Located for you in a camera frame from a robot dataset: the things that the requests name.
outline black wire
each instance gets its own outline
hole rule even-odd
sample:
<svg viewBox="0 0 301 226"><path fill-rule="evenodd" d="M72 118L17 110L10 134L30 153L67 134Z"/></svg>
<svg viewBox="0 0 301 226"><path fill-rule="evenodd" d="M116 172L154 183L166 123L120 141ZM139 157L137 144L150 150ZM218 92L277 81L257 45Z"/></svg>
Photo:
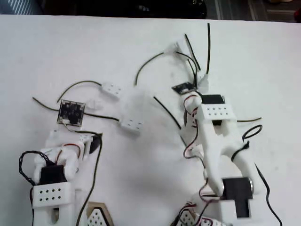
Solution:
<svg viewBox="0 0 301 226"><path fill-rule="evenodd" d="M47 166L51 166L51 165L55 165L54 162L52 162L47 155L45 155L43 152L39 152L39 151L26 151L26 152L23 152L19 158L19 173L29 182L31 183L32 186L35 186L36 183L33 181L32 178L28 177L24 172L23 172L23 169L22 169L22 164L23 164L23 158L26 154L39 154L46 162L46 165Z"/></svg>
<svg viewBox="0 0 301 226"><path fill-rule="evenodd" d="M258 129L255 133L252 133L251 135L247 136L251 131L253 131L254 129L257 129L257 128L259 128L259 129ZM253 136L259 134L259 133L261 132L261 130L262 130L262 125L257 125L257 126L254 126L254 127L250 128L249 130L247 130L247 131L243 134L243 136L242 136L243 141L244 141L245 139L251 138L251 137L253 137Z"/></svg>
<svg viewBox="0 0 301 226"><path fill-rule="evenodd" d="M33 187L29 191L29 199L30 199L31 205L32 205L32 202L33 202L32 191L33 191ZM33 207L32 207L32 226L33 226L33 220L34 220L34 210L33 210Z"/></svg>
<svg viewBox="0 0 301 226"><path fill-rule="evenodd" d="M207 56L207 70L206 70L206 74L209 73L210 52L211 52L211 37L210 37L210 24L209 23L207 23L207 30L208 30L208 56Z"/></svg>
<svg viewBox="0 0 301 226"><path fill-rule="evenodd" d="M175 119L175 117L173 116L173 114L171 114L170 111L156 97L154 97L154 99L165 109L165 111L167 111L167 113L170 115L170 117L172 117L172 119L176 123L177 127L179 129L181 129L181 126L180 126L179 122L177 121L177 119Z"/></svg>
<svg viewBox="0 0 301 226"><path fill-rule="evenodd" d="M163 54L164 54L164 52L159 53L159 54L153 56L151 59L149 59L148 61L146 61L146 62L139 68L139 71L138 71L137 74L136 74L134 86L137 85L137 82L138 82L138 76L139 76L141 70L142 70L142 69L143 69L150 61L152 61L153 59L155 59L155 58L157 58L158 56L163 55Z"/></svg>
<svg viewBox="0 0 301 226"><path fill-rule="evenodd" d="M37 100L36 98L32 97L34 101L36 101L38 104L40 104L41 106L43 106L44 108L51 110L51 111L56 111L58 112L58 109L54 109L51 107L46 106L45 104L43 104L42 102L40 102L39 100ZM104 116L104 115L98 115L98 114L91 114L91 113L84 113L85 115L88 116L92 116L92 117L96 117L96 118L101 118L101 119L111 119L111 120L115 120L115 121L119 121L119 119L114 118L114 117L110 117L110 116Z"/></svg>
<svg viewBox="0 0 301 226"><path fill-rule="evenodd" d="M262 119L262 117L256 118L256 119L250 119L250 120L237 120L237 122L252 122Z"/></svg>
<svg viewBox="0 0 301 226"><path fill-rule="evenodd" d="M265 200L267 201L267 205L269 207L269 210L272 212L272 214L276 217L276 219L279 221L280 223L280 226L282 226L282 221L281 219L278 217L278 215L276 214L276 212L273 210L273 208L271 207L271 204L269 203L269 194L270 194L270 188L269 188L269 184L268 182L266 181L266 179L264 178L263 174L261 173L261 171L259 170L259 168L257 167L257 165L255 164L255 167L257 169L257 172L260 176L260 178L262 179L265 187L267 188L267 195L265 197Z"/></svg>
<svg viewBox="0 0 301 226"><path fill-rule="evenodd" d="M185 57L187 57L187 59L188 60L191 60L192 62L193 62L193 64L194 64L194 66L195 66L195 72L194 72L194 74L193 74L193 85L194 85L194 87L195 88L197 88L197 73L198 73L198 67L197 67L197 64L196 64L196 62L194 62L194 60L190 57L190 56L188 56L188 55L186 55L186 54L184 54L184 53L181 53L181 52L176 52L177 54L180 54L180 55L182 55L182 56L185 56Z"/></svg>
<svg viewBox="0 0 301 226"><path fill-rule="evenodd" d="M250 133L251 131L253 131L253 130L256 129L256 128L259 128L259 129L258 129L255 133L253 133L253 134L247 136L248 133ZM262 130L262 125L254 126L254 127L250 128L248 131L246 131L246 132L243 134L242 139L245 140L245 139L251 138L251 137L255 136L256 134L260 133L261 130ZM240 151L242 151L242 150L243 150L243 149L241 149L241 150L239 150L239 151L236 151L236 152L233 154L231 160L234 161L234 157L235 157ZM266 179L264 178L263 174L261 173L261 171L259 170L259 168L257 167L256 164L255 164L255 167L256 167L257 172L258 172L260 178L262 179L262 181L263 181L263 183L264 183L264 185L265 185L265 187L266 187L266 189L267 189L266 202L267 202L267 205L268 205L268 207L269 207L269 210L272 212L272 214L275 216L275 218L279 221L280 226L282 226L282 221L281 221L281 219L278 217L278 215L276 214L276 212L273 210L273 208L271 207L271 204L270 204L270 202L269 202L269 194L270 194L269 184L268 184L268 182L266 181Z"/></svg>
<svg viewBox="0 0 301 226"><path fill-rule="evenodd" d="M191 43L190 43L190 41L189 41L189 38L188 38L187 34L185 34L185 39L186 39L186 41L187 41L187 43L188 43L188 46L189 46L189 49L190 49L190 51L191 51L191 54L192 54L192 56L193 56L193 58L194 58L194 61L195 61L195 63L196 63L197 66L198 66L198 70L200 71L200 70L201 70L201 67L199 66L198 60L197 60L196 56L194 55L193 48L192 48L192 46L191 46Z"/></svg>
<svg viewBox="0 0 301 226"><path fill-rule="evenodd" d="M100 145L99 145L99 151L98 151L98 155L97 155L97 158L96 158L96 163L95 163L95 168L94 168L94 174L93 174L93 182L92 182L92 186L91 186L91 189L90 189L90 192L86 198L86 200L84 201L84 204L82 205L80 211L79 211L79 215L77 217L77 220L76 220L76 226L79 226L79 222L80 222L80 218L81 218L81 215L85 209L85 206L94 190L94 186L95 186L95 181L96 181L96 173L97 173L97 166L98 166L98 163L99 163L99 157L100 157L100 153L102 151L102 147L103 147L103 140L102 140L102 134L98 134L98 133L95 133L95 132L91 132L91 131L74 131L76 133L90 133L90 134L94 134L96 136L99 137L99 140L100 140Z"/></svg>
<svg viewBox="0 0 301 226"><path fill-rule="evenodd" d="M70 85L68 88L65 89L65 91L61 94L61 96L58 98L58 100L56 101L57 103L60 101L60 99L64 96L64 94L70 90L73 86L77 85L77 84L80 84L80 83L84 83L84 82L91 82L91 83L95 83L99 86L102 86L100 83L96 82L96 81L91 81L91 80L84 80L84 81L78 81L72 85Z"/></svg>

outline white plastic part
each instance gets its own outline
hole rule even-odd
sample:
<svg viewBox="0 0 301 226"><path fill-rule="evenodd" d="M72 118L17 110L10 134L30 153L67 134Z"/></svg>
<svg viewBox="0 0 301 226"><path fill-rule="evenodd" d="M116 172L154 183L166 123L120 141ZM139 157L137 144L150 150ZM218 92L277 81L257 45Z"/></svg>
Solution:
<svg viewBox="0 0 301 226"><path fill-rule="evenodd" d="M204 120L226 120L236 119L233 113L231 105L219 104L219 105L201 105Z"/></svg>
<svg viewBox="0 0 301 226"><path fill-rule="evenodd" d="M208 74L204 74L202 78L198 77L197 78L197 83L198 83L198 90L202 93L205 94L209 91L209 79L208 79Z"/></svg>
<svg viewBox="0 0 301 226"><path fill-rule="evenodd" d="M196 95L185 102L188 111L198 109L194 118L198 122L198 141L204 149L204 164L208 176L208 183L212 190L221 196L223 193L223 182L219 172L219 160L221 155L232 157L234 152L244 146L237 120L229 104L205 105L201 97ZM222 120L221 134L217 134L212 120ZM257 173L251 148L239 152L234 164L239 168L244 177L251 179L253 192L261 191L262 182Z"/></svg>
<svg viewBox="0 0 301 226"><path fill-rule="evenodd" d="M140 134L143 128L143 122L135 117L124 118L120 122L120 126L131 133Z"/></svg>
<svg viewBox="0 0 301 226"><path fill-rule="evenodd" d="M88 218L88 226L108 226L99 209L94 209Z"/></svg>
<svg viewBox="0 0 301 226"><path fill-rule="evenodd" d="M73 202L74 191L71 183L63 182L33 187L32 207L57 206Z"/></svg>
<svg viewBox="0 0 301 226"><path fill-rule="evenodd" d="M198 193L192 197L195 213L200 213L204 209L206 203L202 201ZM202 218L215 219L222 226L274 226L275 220L268 217L270 210L265 202L263 195L253 195L253 199L248 200L249 218L237 218L236 206L234 200L219 200L212 202L205 209Z"/></svg>
<svg viewBox="0 0 301 226"><path fill-rule="evenodd" d="M103 104L100 100L90 99L86 102L86 107L95 111L102 109Z"/></svg>
<svg viewBox="0 0 301 226"><path fill-rule="evenodd" d="M164 52L164 54L173 54L176 51L179 51L179 47L178 47L177 43L173 43L173 44L169 45L163 52Z"/></svg>
<svg viewBox="0 0 301 226"><path fill-rule="evenodd" d="M195 219L188 209L182 212L182 214L179 216L179 219L180 220L176 226L194 226Z"/></svg>
<svg viewBox="0 0 301 226"><path fill-rule="evenodd" d="M102 85L102 91L115 99L120 99L122 95L121 87L118 87L112 83L104 83Z"/></svg>
<svg viewBox="0 0 301 226"><path fill-rule="evenodd" d="M34 226L74 226L75 192L69 182L33 187ZM53 212L58 211L54 222Z"/></svg>

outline small black circuit board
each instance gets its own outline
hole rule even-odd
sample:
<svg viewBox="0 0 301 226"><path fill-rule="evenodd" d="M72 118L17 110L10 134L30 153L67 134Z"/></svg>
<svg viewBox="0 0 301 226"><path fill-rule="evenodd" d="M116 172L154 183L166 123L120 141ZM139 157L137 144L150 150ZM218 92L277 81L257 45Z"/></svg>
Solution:
<svg viewBox="0 0 301 226"><path fill-rule="evenodd" d="M63 124L63 119L68 119L69 123L67 125L81 127L85 106L84 103L61 100L57 123Z"/></svg>
<svg viewBox="0 0 301 226"><path fill-rule="evenodd" d="M174 91L176 91L179 95L189 93L189 92L191 92L195 89L193 84L191 84L190 82L185 82L185 83L182 83L180 85L172 86L171 88Z"/></svg>

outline connector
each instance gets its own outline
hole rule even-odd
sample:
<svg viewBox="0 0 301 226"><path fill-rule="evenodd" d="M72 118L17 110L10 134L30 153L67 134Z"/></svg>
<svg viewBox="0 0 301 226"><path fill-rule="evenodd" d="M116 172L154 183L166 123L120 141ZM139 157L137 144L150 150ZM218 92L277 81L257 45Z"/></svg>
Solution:
<svg viewBox="0 0 301 226"><path fill-rule="evenodd" d="M120 122L120 126L131 132L131 133L135 133L135 134L140 134L141 130L143 128L143 122L141 120L136 119L135 117L133 118L124 118L121 122Z"/></svg>
<svg viewBox="0 0 301 226"><path fill-rule="evenodd" d="M102 85L102 91L115 99L120 99L122 95L121 87L115 86L111 83L104 83Z"/></svg>

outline wire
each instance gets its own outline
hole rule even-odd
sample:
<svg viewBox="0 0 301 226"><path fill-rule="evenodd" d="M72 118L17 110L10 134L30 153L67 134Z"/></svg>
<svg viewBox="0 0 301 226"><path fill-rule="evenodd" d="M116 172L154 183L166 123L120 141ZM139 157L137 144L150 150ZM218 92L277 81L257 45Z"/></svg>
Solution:
<svg viewBox="0 0 301 226"><path fill-rule="evenodd" d="M158 56L163 55L163 54L164 54L164 52L159 53L159 54L153 56L151 59L149 59L148 61L146 61L146 62L139 68L139 71L138 71L137 74L136 74L134 86L137 85L137 82L138 82L138 76L139 76L141 70L142 70L142 69L143 69L150 61L152 61L153 59L155 59L155 58L157 58Z"/></svg>
<svg viewBox="0 0 301 226"><path fill-rule="evenodd" d="M51 111L56 111L58 112L59 110L58 109L54 109L54 108L51 108L51 107L48 107L46 106L45 104L43 104L42 102L40 102L39 100L37 100L36 98L32 97L33 100L35 102L37 102L38 104L40 104L41 106L43 106L44 108L48 109L48 110L51 110ZM104 115L97 115L97 114L91 114L91 113L84 113L85 115L88 115L88 116L92 116L92 117L96 117L96 118L101 118L101 119L111 119L111 120L115 120L115 121L119 121L119 119L117 118L114 118L114 117L110 117L110 116L104 116Z"/></svg>
<svg viewBox="0 0 301 226"><path fill-rule="evenodd" d="M263 174L261 173L261 171L259 170L259 168L257 167L257 165L255 164L255 167L257 169L257 172L260 176L260 178L262 179L265 187L267 188L267 194L266 194L266 197L265 197L265 200L267 201L267 205L269 207L269 210L272 212L272 214L276 217L276 219L279 221L280 223L280 226L282 226L282 221L281 219L278 217L278 215L276 214L276 212L273 210L273 208L271 207L271 204L269 203L269 194L270 194L270 188L269 188L269 184L268 182L266 181L266 179L264 178Z"/></svg>
<svg viewBox="0 0 301 226"><path fill-rule="evenodd" d="M96 182L96 173L97 173L97 166L98 166L98 163L99 163L99 158L100 158L100 153L102 151L102 147L103 147L103 140L102 140L102 136L103 134L102 133L96 133L96 132L92 132L92 131L82 131L82 130L72 130L72 129L69 129L68 126L64 123L64 126L66 127L66 129L70 132L74 132L74 133L90 133L90 134L94 134L96 136L99 137L99 140L100 140L100 145L99 145L99 151L98 151L98 155L97 155L97 158L96 158L96 163L95 163L95 167L94 167L94 174L93 174L93 182L92 182L92 186L91 186L91 189L90 189L90 192L86 198L86 200L84 201L84 204L82 205L80 211L79 211L79 215L77 217L77 220L76 220L76 226L79 226L79 222L80 222L80 218L81 218L81 215L85 209L85 206L94 190L94 186L95 186L95 182Z"/></svg>
<svg viewBox="0 0 301 226"><path fill-rule="evenodd" d="M76 82L76 83L70 85L69 87L67 87L67 88L65 89L65 91L61 94L61 96L58 98L58 100L57 100L56 102L58 103L58 102L60 101L60 99L64 96L64 94L65 94L68 90L70 90L73 86L75 86L75 85L77 85L77 84L80 84L80 83L84 83L84 82L91 82L91 83L95 83L95 84L97 84L97 85L99 85L99 86L102 86L100 83L98 83L98 82L96 82L96 81L92 81L92 80L78 81L78 82Z"/></svg>
<svg viewBox="0 0 301 226"><path fill-rule="evenodd" d="M202 162L202 165L203 165L203 167L204 167L204 169L205 169L204 161L203 161L203 159L202 159L200 156L198 156L198 155L192 155L192 156L189 156L189 157L188 157L188 156L185 155L185 154L186 154L186 151L190 148L191 145L194 144L194 142L195 142L195 141L197 140L197 138L198 138L198 122L197 122L197 121L196 121L196 126L197 126L196 136L194 137L193 141L185 148L185 150L184 150L184 152L183 152L183 156L184 156L185 159L193 159L193 158L198 158L198 159L200 159L201 162Z"/></svg>
<svg viewBox="0 0 301 226"><path fill-rule="evenodd" d="M187 34L185 34L185 39L186 39L186 41L187 41L187 43L188 43L188 46L189 46L189 48L190 48L191 54L192 54L192 56L193 56L193 58L194 58L194 61L195 61L195 63L196 63L197 66L198 66L198 70L200 71L200 70L201 70L201 67L199 66L198 60L197 60L196 56L194 55L193 48L192 48L192 46L191 46L191 43L190 43L190 41L189 41L189 38L188 38Z"/></svg>
<svg viewBox="0 0 301 226"><path fill-rule="evenodd" d="M194 72L194 74L193 74L193 83L194 83L194 87L195 88L197 88L197 74L198 74L198 67L197 67L197 64L196 64L196 62L194 62L194 60L190 57L190 56L188 56L188 55L186 55L186 54L184 54L184 53L181 53L181 52L176 52L177 54L179 54L179 55L182 55L182 56L185 56L185 57L187 57L187 59L188 60L191 60L192 62L193 62L193 64L194 64L194 66L195 66L195 72Z"/></svg>
<svg viewBox="0 0 301 226"><path fill-rule="evenodd" d="M237 122L252 122L262 119L262 117L256 118L256 119L250 119L250 120L237 120Z"/></svg>
<svg viewBox="0 0 301 226"><path fill-rule="evenodd" d="M47 155L45 155L43 152L40 152L40 151L26 151L26 152L23 152L19 158L19 173L29 182L31 183L32 186L35 186L36 183L33 181L32 178L29 178L24 172L23 172L23 169L22 169L22 164L23 164L23 158L26 154L38 154L40 155L46 162L46 165L47 166L51 166L51 165L55 165L54 162L52 162Z"/></svg>
<svg viewBox="0 0 301 226"><path fill-rule="evenodd" d="M250 132L252 132L254 129L257 129L257 128L259 128L259 129L258 129L255 133L252 133L251 135L247 136ZM251 137L253 137L253 136L259 134L259 133L261 132L261 130L262 130L262 125L257 125L257 126L254 126L254 127L250 128L249 130L247 130L247 131L243 134L243 136L242 136L243 141L244 141L245 139L251 138Z"/></svg>
<svg viewBox="0 0 301 226"><path fill-rule="evenodd" d="M33 191L33 187L29 191L29 199L30 199L31 205L32 205L32 202L33 202L32 191ZM34 220L34 210L32 208L32 226L33 226L33 220Z"/></svg>
<svg viewBox="0 0 301 226"><path fill-rule="evenodd" d="M78 147L79 148L79 154L77 155L77 158L79 159L79 157L80 157L80 146L79 145L77 145L77 144L65 144L65 145L63 145L64 147L65 146L76 146L76 147Z"/></svg>
<svg viewBox="0 0 301 226"><path fill-rule="evenodd" d="M206 74L209 73L210 52L211 52L211 37L210 37L210 24L209 23L207 23L207 30L208 30L208 56L207 56L207 70L206 70Z"/></svg>
<svg viewBox="0 0 301 226"><path fill-rule="evenodd" d="M175 117L173 116L173 114L171 114L170 111L156 97L154 97L154 99L165 109L165 111L167 111L167 113L170 115L170 117L172 117L172 119L176 123L177 127L179 129L181 129L181 126L180 126L179 122L177 121L177 119L175 119Z"/></svg>
<svg viewBox="0 0 301 226"><path fill-rule="evenodd" d="M256 129L256 128L259 128L259 129L258 129L255 133L253 133L253 134L247 136L248 133L250 133L251 131L253 131L253 130ZM257 125L257 126L254 126L254 127L250 128L249 130L247 130L247 131L243 134L243 136L242 136L243 141L244 141L245 139L248 139L248 138L251 138L251 137L257 135L258 133L261 132L261 130L262 130L262 125ZM242 151L242 150L243 150L243 149L241 149L241 150L239 150L239 151L236 151L236 152L233 154L231 160L234 161L234 157L235 157L240 151ZM266 179L264 178L264 176L263 176L263 174L261 173L261 171L259 170L259 168L257 167L256 163L255 163L255 167L256 167L257 172L258 172L260 178L262 179L262 181L263 181L263 183L264 183L264 185L265 185L265 187L266 187L266 189L267 189L266 202L267 202L267 205L268 205L268 207L269 207L269 210L272 212L272 214L273 214L273 215L275 216L275 218L278 220L278 222L280 223L280 226L282 226L283 224L282 224L281 219L278 217L278 215L276 214L276 212L273 210L273 208L271 207L271 204L270 204L270 202L269 202L269 194L270 194L270 187L269 187L269 184L268 184L268 182L266 181Z"/></svg>
<svg viewBox="0 0 301 226"><path fill-rule="evenodd" d="M186 97L186 98L184 99L184 101L183 101L183 106L184 106L185 111L187 111L186 106L185 106L185 102L186 102L190 97L197 97L197 95L192 94L192 95L190 95L190 96L188 96L188 97Z"/></svg>

